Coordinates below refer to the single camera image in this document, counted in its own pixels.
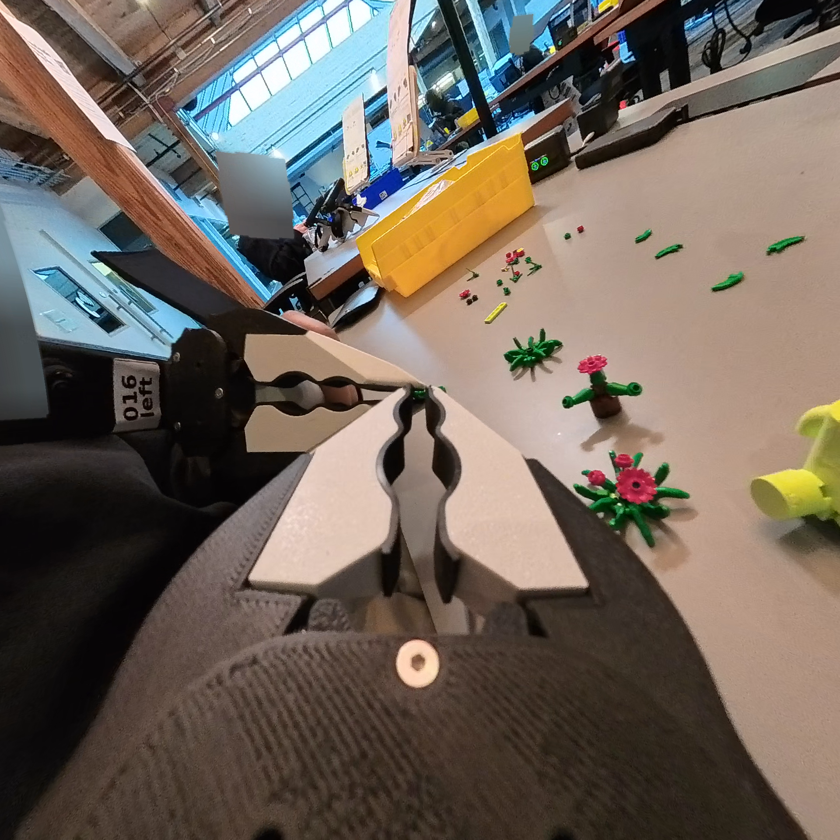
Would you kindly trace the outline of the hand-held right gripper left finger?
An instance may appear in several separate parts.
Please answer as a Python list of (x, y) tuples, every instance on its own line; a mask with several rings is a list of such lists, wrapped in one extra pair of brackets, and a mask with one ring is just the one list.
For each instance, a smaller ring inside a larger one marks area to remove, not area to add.
[(401, 569), (393, 482), (413, 390), (380, 400), (316, 447), (253, 568), (265, 592), (392, 592)]

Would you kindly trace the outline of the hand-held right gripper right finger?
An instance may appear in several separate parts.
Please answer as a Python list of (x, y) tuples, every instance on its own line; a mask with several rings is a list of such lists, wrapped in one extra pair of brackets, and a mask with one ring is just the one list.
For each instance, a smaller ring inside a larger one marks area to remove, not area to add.
[(589, 582), (522, 453), (441, 388), (429, 389), (425, 407), (444, 489), (434, 541), (442, 600), (586, 593)]

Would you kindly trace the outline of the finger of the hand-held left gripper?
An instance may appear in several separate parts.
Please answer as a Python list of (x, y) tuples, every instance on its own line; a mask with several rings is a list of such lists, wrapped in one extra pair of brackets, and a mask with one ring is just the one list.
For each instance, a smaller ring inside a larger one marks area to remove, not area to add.
[(363, 402), (341, 411), (320, 405), (304, 414), (288, 414), (271, 404), (257, 405), (245, 426), (246, 452), (311, 452), (376, 405), (377, 402)]
[(371, 391), (425, 387), (390, 362), (311, 331), (247, 334), (244, 362), (254, 381), (266, 385), (300, 379)]

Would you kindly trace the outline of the person's left hand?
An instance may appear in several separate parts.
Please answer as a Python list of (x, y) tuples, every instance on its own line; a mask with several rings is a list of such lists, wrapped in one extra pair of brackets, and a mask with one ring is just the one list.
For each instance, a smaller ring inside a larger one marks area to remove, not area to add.
[[(300, 311), (288, 310), (281, 313), (280, 316), (302, 329), (321, 334), (334, 341), (340, 341), (340, 336), (327, 323), (311, 318)], [(359, 393), (353, 385), (321, 385), (321, 392), (324, 402), (335, 405), (353, 406), (360, 400)]]

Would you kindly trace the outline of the green brick plant pink flowers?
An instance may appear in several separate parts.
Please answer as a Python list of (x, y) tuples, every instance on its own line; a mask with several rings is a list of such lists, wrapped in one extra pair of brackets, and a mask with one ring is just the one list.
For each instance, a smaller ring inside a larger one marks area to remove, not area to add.
[(668, 502), (688, 500), (690, 494), (666, 485), (670, 476), (668, 463), (651, 472), (643, 467), (642, 452), (630, 455), (612, 450), (608, 456), (613, 477), (600, 469), (585, 469), (581, 472), (584, 484), (575, 483), (573, 490), (608, 528), (624, 532), (633, 525), (646, 545), (654, 548), (651, 522), (667, 519), (671, 513)]

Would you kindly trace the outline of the brick cactus with pink flower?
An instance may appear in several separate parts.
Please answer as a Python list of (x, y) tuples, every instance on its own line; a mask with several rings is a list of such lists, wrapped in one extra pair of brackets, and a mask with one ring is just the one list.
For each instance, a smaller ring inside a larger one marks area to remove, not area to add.
[(561, 401), (563, 409), (587, 404), (595, 418), (607, 419), (619, 414), (622, 410), (621, 397), (640, 396), (644, 388), (638, 382), (626, 384), (608, 381), (605, 370), (607, 358), (601, 354), (592, 354), (583, 358), (577, 370), (589, 378), (589, 384), (573, 395), (565, 395)]

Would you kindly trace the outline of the green spiky brick plant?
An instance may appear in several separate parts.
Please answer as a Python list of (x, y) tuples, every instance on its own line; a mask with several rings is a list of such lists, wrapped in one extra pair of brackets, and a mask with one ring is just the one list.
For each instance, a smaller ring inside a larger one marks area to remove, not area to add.
[(532, 370), (538, 364), (553, 357), (564, 346), (560, 339), (551, 338), (546, 329), (541, 329), (539, 334), (529, 336), (525, 341), (520, 341), (516, 337), (512, 341), (513, 346), (502, 355), (511, 373)]

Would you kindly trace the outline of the yellow storage bin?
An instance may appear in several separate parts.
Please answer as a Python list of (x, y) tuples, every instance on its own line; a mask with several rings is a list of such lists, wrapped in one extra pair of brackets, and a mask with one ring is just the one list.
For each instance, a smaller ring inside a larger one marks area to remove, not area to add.
[(466, 257), (534, 205), (521, 133), (475, 150), (438, 179), (457, 181), (407, 215), (418, 194), (356, 238), (363, 267), (404, 298)]

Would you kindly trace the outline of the person's black jacket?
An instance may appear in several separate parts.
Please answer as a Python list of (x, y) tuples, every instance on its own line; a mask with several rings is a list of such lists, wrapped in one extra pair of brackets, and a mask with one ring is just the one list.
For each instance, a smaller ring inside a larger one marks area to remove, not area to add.
[(282, 635), (247, 577), (309, 457), (215, 488), (163, 431), (2, 447), (2, 838), (56, 837), (86, 782), (186, 687)]

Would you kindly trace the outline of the lime green brick planter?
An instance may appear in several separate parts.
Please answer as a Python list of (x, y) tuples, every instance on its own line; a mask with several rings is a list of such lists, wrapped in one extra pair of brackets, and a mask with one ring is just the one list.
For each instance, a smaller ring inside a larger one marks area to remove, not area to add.
[(774, 520), (839, 523), (839, 401), (805, 412), (795, 431), (812, 442), (803, 467), (754, 478), (751, 498)]

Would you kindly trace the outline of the cluster of green leaf pieces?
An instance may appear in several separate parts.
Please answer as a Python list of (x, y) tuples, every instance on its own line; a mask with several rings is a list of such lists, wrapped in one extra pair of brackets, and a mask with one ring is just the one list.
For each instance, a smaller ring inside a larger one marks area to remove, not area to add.
[[(635, 245), (642, 245), (647, 243), (654, 235), (654, 231), (652, 228), (646, 228), (639, 234), (637, 234), (633, 238), (633, 242)], [(773, 241), (772, 243), (768, 244), (764, 250), (764, 254), (766, 256), (777, 256), (785, 252), (786, 250), (791, 249), (792, 247), (798, 246), (806, 241), (805, 235), (794, 235), (790, 237), (784, 237)], [(660, 260), (667, 256), (677, 254), (684, 249), (684, 245), (681, 243), (668, 243), (666, 246), (660, 248), (654, 253), (654, 259)], [(736, 287), (741, 284), (745, 279), (745, 275), (743, 271), (736, 271), (732, 272), (727, 275), (723, 280), (720, 280), (716, 284), (710, 287), (711, 292), (721, 292), (726, 291), (730, 288)]]

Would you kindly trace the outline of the black metal pole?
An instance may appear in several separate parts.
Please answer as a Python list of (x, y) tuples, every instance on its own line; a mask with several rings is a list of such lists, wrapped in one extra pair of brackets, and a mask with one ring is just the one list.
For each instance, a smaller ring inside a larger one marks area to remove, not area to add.
[(481, 85), (475, 61), (469, 50), (466, 32), (461, 24), (455, 2), (438, 1), (437, 3), (442, 13), (444, 24), (448, 31), (458, 63), (460, 64), (460, 68), (462, 69), (467, 82), (473, 105), (476, 108), (479, 126), (484, 134), (485, 140), (490, 140), (497, 135), (497, 126)]

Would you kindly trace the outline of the white paper notice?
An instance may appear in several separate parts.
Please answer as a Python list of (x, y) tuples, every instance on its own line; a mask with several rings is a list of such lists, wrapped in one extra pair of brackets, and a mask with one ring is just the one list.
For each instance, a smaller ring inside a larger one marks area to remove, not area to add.
[(32, 27), (19, 21), (11, 13), (2, 11), (2, 16), (23, 38), (39, 64), (46, 69), (53, 80), (58, 82), (61, 89), (69, 96), (73, 104), (78, 106), (89, 123), (99, 131), (101, 136), (133, 151), (131, 142), (125, 139), (105, 112), (100, 109), (89, 92), (72, 74), (66, 62), (45, 38)]

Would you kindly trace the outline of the black charger device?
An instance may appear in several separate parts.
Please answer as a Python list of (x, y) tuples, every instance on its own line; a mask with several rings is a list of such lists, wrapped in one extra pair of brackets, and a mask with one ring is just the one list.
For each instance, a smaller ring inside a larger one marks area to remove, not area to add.
[(617, 121), (619, 100), (623, 89), (624, 63), (621, 60), (604, 69), (603, 73), (581, 94), (581, 110), (577, 114), (581, 139), (603, 136)]

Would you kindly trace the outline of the black flat power brick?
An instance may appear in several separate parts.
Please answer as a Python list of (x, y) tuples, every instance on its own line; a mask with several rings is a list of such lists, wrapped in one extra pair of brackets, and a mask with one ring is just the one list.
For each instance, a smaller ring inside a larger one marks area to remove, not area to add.
[(689, 109), (666, 107), (625, 128), (606, 133), (581, 148), (574, 156), (578, 170), (592, 168), (625, 155), (646, 149), (661, 141), (667, 134), (689, 118)]

